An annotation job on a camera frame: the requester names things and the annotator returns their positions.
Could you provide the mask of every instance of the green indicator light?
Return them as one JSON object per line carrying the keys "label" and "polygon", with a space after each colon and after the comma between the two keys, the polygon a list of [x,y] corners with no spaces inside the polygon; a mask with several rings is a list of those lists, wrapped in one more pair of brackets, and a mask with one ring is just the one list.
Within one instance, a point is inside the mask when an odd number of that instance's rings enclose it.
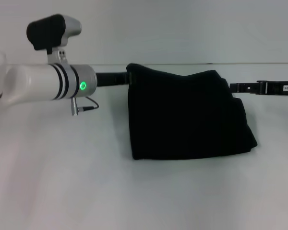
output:
{"label": "green indicator light", "polygon": [[86,89],[86,83],[82,81],[80,84],[80,90],[85,90],[85,89]]}

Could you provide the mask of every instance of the white surface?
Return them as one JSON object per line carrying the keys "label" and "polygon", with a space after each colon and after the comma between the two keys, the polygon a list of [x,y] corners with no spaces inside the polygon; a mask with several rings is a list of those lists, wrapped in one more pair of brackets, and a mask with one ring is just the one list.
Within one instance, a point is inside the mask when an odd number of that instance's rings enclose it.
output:
{"label": "white surface", "polygon": [[[288,65],[153,67],[288,80]],[[97,89],[100,109],[78,117],[69,100],[0,114],[0,230],[288,230],[288,97],[237,94],[259,143],[251,153],[133,161],[127,88]]]}
{"label": "white surface", "polygon": [[55,13],[82,23],[74,64],[288,62],[288,0],[0,0],[9,63],[46,62],[26,27]]}

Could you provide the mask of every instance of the cable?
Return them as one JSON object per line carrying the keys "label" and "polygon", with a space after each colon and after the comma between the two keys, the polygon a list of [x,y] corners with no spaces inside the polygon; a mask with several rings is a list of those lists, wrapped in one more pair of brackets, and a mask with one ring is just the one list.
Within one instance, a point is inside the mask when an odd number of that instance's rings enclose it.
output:
{"label": "cable", "polygon": [[85,97],[85,98],[88,99],[88,100],[90,100],[90,101],[92,101],[92,102],[94,102],[94,103],[97,105],[97,107],[95,107],[95,109],[98,109],[98,108],[99,108],[98,103],[97,103],[96,101],[94,101],[92,98],[90,98],[90,97]]}
{"label": "cable", "polygon": [[90,98],[90,97],[85,97],[85,98],[90,100],[91,102],[95,103],[97,105],[97,107],[93,107],[93,106],[79,107],[78,108],[78,112],[84,112],[84,111],[88,111],[88,110],[93,110],[93,109],[98,109],[99,108],[99,104],[96,101],[94,101],[92,98]]}

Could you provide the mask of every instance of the black fabric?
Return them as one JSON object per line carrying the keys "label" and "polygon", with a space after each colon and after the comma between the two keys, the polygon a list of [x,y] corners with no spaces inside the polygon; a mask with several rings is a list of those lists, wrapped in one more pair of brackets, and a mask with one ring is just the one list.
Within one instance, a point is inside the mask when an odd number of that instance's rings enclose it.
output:
{"label": "black fabric", "polygon": [[65,29],[64,17],[55,14],[30,23],[27,27],[27,38],[35,50],[51,50],[51,48],[61,45]]}
{"label": "black fabric", "polygon": [[129,128],[135,160],[182,160],[251,151],[243,103],[215,70],[179,76],[129,64]]}

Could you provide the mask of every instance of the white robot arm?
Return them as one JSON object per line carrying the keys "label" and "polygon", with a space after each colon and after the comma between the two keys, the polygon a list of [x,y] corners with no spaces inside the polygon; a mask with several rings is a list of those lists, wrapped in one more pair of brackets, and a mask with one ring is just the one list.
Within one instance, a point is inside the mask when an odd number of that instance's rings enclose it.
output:
{"label": "white robot arm", "polygon": [[77,115],[76,97],[90,96],[97,87],[94,70],[89,65],[69,65],[61,48],[80,32],[80,22],[65,15],[30,23],[27,37],[35,50],[47,50],[48,64],[15,65],[6,73],[6,58],[0,52],[0,110],[19,103],[70,98],[72,114]]}

